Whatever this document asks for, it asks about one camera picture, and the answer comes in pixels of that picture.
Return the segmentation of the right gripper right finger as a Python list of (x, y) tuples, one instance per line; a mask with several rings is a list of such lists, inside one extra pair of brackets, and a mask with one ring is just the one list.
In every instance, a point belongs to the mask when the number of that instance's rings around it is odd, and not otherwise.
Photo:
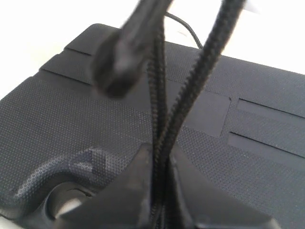
[(216, 188), (178, 145), (170, 153), (165, 222), (168, 229), (278, 229), (278, 222)]

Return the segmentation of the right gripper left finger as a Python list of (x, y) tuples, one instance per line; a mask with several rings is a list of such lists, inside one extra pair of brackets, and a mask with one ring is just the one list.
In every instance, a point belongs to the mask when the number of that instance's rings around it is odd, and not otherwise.
[(148, 229), (151, 214), (152, 146), (142, 144), (133, 160), (96, 196), (59, 216), (55, 229)]

